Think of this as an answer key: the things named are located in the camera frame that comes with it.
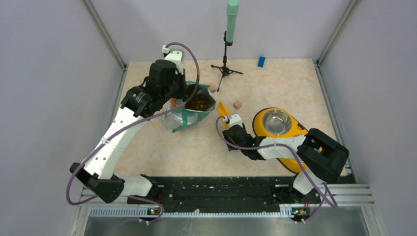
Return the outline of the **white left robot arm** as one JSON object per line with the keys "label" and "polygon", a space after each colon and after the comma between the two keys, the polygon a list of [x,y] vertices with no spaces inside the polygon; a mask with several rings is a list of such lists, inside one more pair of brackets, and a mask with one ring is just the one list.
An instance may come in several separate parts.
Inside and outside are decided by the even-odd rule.
{"label": "white left robot arm", "polygon": [[72,175],[66,187],[67,202],[74,205],[69,191],[75,178],[105,203],[130,195],[139,196],[145,203],[154,202],[158,191],[147,177],[121,178],[114,170],[136,133],[149,120],[161,116],[160,110],[170,99],[184,96],[183,62],[159,59],[152,63],[144,82],[126,92],[116,117],[97,147],[81,163],[72,164]]}

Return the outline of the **green pet food bag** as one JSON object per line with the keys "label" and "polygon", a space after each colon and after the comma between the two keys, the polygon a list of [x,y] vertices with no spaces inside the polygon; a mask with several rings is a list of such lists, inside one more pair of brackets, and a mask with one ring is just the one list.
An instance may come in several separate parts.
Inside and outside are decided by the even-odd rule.
{"label": "green pet food bag", "polygon": [[197,93],[195,95],[197,94],[205,94],[206,96],[210,96],[212,106],[205,112],[188,110],[185,108],[185,106],[183,106],[180,109],[164,115],[162,123],[168,130],[175,133],[177,131],[192,127],[201,122],[214,110],[216,101],[212,96],[212,93],[210,93],[208,85],[199,84]]}

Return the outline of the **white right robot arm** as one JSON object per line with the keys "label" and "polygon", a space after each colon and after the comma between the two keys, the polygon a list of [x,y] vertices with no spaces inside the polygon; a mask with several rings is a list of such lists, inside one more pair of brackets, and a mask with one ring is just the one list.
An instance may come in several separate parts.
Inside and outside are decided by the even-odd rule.
{"label": "white right robot arm", "polygon": [[241,125],[222,131],[230,150],[238,149],[251,160],[290,158],[303,167],[288,189],[289,198],[301,203],[324,182],[337,183],[349,157],[348,149],[317,128],[287,138],[253,137]]}

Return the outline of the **yellow plastic scoop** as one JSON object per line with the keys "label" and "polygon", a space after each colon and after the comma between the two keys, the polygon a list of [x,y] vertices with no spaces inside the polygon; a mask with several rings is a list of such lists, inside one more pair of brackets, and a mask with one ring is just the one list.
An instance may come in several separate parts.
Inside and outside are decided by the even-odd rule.
{"label": "yellow plastic scoop", "polygon": [[223,124],[225,129],[229,129],[230,128],[230,124],[228,123],[228,116],[231,115],[232,113],[230,112],[230,110],[224,105],[223,102],[219,102],[218,103],[218,108],[217,111],[219,113],[220,116],[225,117],[226,119],[223,119]]}

